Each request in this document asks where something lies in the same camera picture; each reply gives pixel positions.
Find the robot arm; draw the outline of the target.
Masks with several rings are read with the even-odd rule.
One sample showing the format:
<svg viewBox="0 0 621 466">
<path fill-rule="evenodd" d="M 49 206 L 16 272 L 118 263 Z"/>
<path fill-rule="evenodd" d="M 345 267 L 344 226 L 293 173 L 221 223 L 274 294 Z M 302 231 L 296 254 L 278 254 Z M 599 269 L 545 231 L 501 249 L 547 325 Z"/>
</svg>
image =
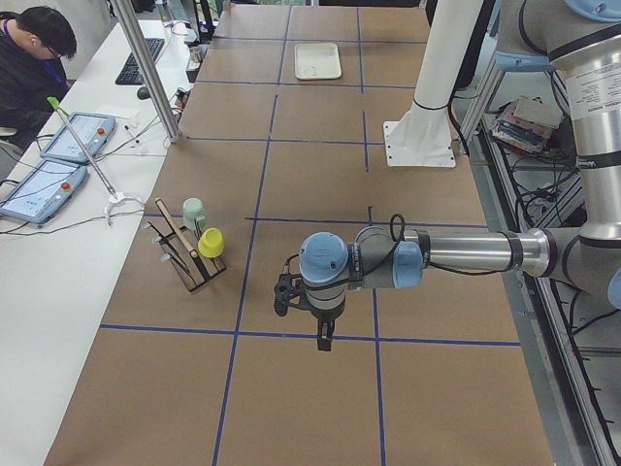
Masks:
<svg viewBox="0 0 621 466">
<path fill-rule="evenodd" d="M 418 285 L 434 267 L 463 275 L 519 270 L 549 277 L 620 304 L 620 5 L 616 1 L 506 1 L 498 53 L 546 59 L 565 78 L 576 166 L 587 212 L 578 228 L 525 233 L 408 230 L 399 215 L 388 229 L 369 226 L 352 243 L 310 235 L 297 274 L 283 272 L 275 310 L 310 312 L 317 346 L 331 347 L 346 293 Z"/>
</svg>

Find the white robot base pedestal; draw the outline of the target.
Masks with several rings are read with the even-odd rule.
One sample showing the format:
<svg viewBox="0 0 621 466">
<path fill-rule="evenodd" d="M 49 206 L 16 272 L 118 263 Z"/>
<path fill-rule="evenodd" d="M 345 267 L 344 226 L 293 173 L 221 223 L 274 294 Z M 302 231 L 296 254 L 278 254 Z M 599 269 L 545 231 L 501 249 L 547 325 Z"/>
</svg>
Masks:
<svg viewBox="0 0 621 466">
<path fill-rule="evenodd" d="M 383 123 L 390 167 L 453 168 L 456 165 L 447 115 L 451 95 L 476 24 L 492 1 L 437 3 L 410 109 Z"/>
</svg>

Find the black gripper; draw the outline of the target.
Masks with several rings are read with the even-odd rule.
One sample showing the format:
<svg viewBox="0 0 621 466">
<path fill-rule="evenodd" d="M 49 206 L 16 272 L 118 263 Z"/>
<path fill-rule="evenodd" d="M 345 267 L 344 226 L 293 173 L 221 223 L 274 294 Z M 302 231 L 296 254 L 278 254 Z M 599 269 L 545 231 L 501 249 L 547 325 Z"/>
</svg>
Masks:
<svg viewBox="0 0 621 466">
<path fill-rule="evenodd" d="M 322 312 L 321 310 L 311 311 L 311 315 L 317 320 L 317 349 L 320 351 L 331 351 L 333 333 L 336 327 L 336 320 L 342 315 L 342 310 Z"/>
</svg>

